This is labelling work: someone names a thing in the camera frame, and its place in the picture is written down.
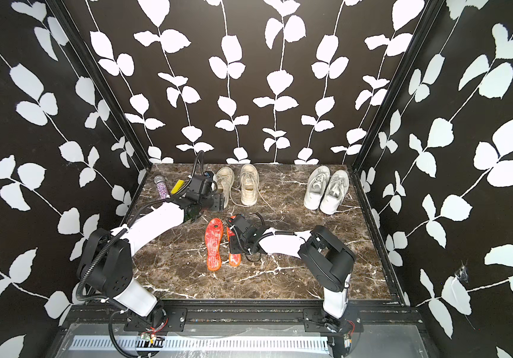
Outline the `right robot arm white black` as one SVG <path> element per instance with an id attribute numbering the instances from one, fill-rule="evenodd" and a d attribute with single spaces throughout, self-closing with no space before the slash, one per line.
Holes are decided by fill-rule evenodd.
<path id="1" fill-rule="evenodd" d="M 301 260 L 323 287 L 323 311 L 341 319 L 348 304 L 348 289 L 356 255 L 323 225 L 311 231 L 283 231 L 260 223 L 253 224 L 243 215 L 227 219 L 233 236 L 232 254 L 282 254 Z"/>

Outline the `red orange insole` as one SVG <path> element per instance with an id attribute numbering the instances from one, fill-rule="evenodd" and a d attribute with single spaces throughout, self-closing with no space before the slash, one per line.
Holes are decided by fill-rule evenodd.
<path id="1" fill-rule="evenodd" d="M 221 268 L 222 260 L 220 254 L 221 240 L 224 234 L 224 226 L 219 218 L 212 219 L 204 234 L 204 242 L 207 249 L 207 269 L 218 271 Z"/>

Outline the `beige lace sneaker one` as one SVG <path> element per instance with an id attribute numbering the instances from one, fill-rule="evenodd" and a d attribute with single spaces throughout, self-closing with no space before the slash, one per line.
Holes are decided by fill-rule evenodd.
<path id="1" fill-rule="evenodd" d="M 234 182 L 234 172 L 233 170 L 228 167 L 222 167 L 220 168 L 215 176 L 215 182 L 217 184 L 217 190 L 223 195 L 224 199 L 224 209 L 228 207 L 230 197 L 231 197 L 231 190 Z"/>
<path id="2" fill-rule="evenodd" d="M 252 164 L 244 164 L 241 168 L 241 203 L 253 206 L 259 198 L 259 173 Z"/>

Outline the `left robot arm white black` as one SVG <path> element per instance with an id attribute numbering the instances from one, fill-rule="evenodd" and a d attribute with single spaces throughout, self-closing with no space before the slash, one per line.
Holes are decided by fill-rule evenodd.
<path id="1" fill-rule="evenodd" d="M 223 196 L 217 193 L 213 174 L 204 170 L 204 151 L 199 151 L 189 179 L 175 194 L 144 204 L 119 228 L 91 233 L 77 271 L 77 300 L 106 300 L 149 316 L 158 300 L 135 279 L 134 255 L 165 232 L 223 208 Z"/>

